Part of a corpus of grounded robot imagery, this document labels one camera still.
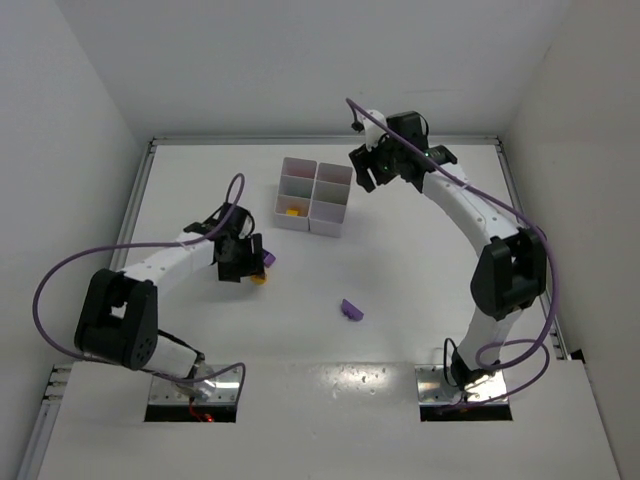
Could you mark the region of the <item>purple arch lego with red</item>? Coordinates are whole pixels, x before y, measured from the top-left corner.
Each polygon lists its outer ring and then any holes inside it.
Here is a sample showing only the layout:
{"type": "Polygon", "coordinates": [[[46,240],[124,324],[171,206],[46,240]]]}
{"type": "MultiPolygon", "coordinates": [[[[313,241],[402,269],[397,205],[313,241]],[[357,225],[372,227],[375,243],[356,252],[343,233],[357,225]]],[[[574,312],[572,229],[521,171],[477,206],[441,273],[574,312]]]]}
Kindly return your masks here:
{"type": "Polygon", "coordinates": [[[275,263],[276,257],[267,250],[263,251],[263,263],[266,268],[270,268],[275,263]]]}

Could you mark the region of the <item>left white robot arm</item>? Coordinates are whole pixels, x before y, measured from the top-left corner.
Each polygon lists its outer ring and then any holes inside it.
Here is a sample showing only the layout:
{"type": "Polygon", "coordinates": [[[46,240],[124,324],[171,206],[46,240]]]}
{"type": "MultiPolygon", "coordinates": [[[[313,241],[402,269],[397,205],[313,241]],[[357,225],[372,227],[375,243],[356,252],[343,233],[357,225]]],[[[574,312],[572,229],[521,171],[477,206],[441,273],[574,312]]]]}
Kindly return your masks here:
{"type": "Polygon", "coordinates": [[[211,266],[225,283],[265,276],[262,235],[249,210],[226,202],[206,220],[186,226],[173,246],[120,271],[95,273],[75,347],[133,371],[193,377],[203,354],[159,328],[159,299],[211,266]]]}

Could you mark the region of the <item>orange printed round lego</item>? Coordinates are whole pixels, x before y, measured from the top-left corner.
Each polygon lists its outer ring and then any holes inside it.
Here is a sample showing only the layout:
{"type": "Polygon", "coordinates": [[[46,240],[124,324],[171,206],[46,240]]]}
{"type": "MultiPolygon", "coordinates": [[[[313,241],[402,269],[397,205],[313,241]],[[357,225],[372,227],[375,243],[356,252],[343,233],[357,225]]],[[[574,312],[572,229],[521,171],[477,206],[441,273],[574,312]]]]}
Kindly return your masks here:
{"type": "Polygon", "coordinates": [[[256,285],[264,285],[267,282],[267,274],[256,274],[251,276],[251,281],[256,285]]]}

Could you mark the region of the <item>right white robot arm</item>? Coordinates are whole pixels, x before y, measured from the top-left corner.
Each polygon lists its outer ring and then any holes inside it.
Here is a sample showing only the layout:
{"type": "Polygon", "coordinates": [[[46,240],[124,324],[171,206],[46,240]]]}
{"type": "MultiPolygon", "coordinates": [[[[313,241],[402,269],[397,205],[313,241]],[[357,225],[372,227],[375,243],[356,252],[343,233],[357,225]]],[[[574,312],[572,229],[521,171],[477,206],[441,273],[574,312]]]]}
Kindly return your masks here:
{"type": "Polygon", "coordinates": [[[472,193],[457,157],[443,145],[429,144],[421,114],[355,111],[352,128],[364,136],[363,145],[349,155],[357,183],[371,192],[401,178],[444,211],[477,255],[470,281],[474,314],[444,369],[445,381],[463,389],[499,365],[515,322],[545,290],[541,238],[472,193]]]}

